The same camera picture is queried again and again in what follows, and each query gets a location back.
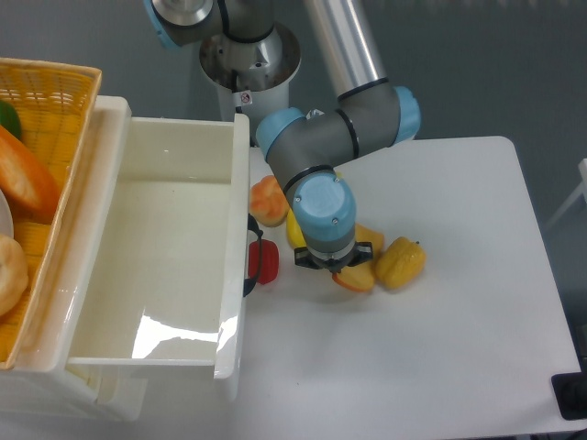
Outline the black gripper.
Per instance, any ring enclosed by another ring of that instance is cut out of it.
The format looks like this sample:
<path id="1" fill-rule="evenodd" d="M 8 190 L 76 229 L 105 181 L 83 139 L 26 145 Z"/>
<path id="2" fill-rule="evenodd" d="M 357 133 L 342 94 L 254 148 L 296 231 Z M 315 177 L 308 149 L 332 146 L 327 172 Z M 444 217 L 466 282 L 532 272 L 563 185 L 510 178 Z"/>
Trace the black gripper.
<path id="1" fill-rule="evenodd" d="M 307 245 L 296 247 L 293 252 L 296 266 L 331 272 L 339 272 L 344 267 L 356 267 L 373 259 L 372 242 L 356 241 L 355 238 L 336 251 L 321 251 Z"/>

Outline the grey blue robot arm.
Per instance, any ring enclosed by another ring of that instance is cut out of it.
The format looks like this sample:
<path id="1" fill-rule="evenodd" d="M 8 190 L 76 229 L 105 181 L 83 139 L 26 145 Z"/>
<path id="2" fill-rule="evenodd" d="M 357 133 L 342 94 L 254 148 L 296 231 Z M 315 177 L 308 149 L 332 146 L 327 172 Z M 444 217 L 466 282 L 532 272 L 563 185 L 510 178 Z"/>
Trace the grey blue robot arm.
<path id="1" fill-rule="evenodd" d="M 305 9 L 338 99 L 305 115 L 273 93 L 300 65 L 296 37 L 270 1 L 148 1 L 162 45 L 199 43 L 207 77 L 229 92 L 235 112 L 258 120 L 262 151 L 305 238 L 298 266 L 338 272 L 371 259 L 355 233 L 356 204 L 337 166 L 413 138 L 421 114 L 412 93 L 391 86 L 358 1 L 308 1 Z"/>

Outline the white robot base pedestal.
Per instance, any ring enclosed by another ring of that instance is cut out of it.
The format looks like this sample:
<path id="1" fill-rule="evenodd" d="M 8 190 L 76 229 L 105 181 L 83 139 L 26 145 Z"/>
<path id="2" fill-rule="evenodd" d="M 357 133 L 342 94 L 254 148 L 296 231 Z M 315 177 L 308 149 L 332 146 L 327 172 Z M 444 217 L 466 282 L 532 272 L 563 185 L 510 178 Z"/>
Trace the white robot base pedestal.
<path id="1" fill-rule="evenodd" d="M 276 22 L 271 33 L 256 42 L 238 42 L 225 35 L 201 43 L 199 61 L 216 88 L 224 121 L 242 113 L 249 119 L 250 143 L 267 115 L 290 106 L 290 82 L 301 65 L 301 50 L 294 33 Z"/>

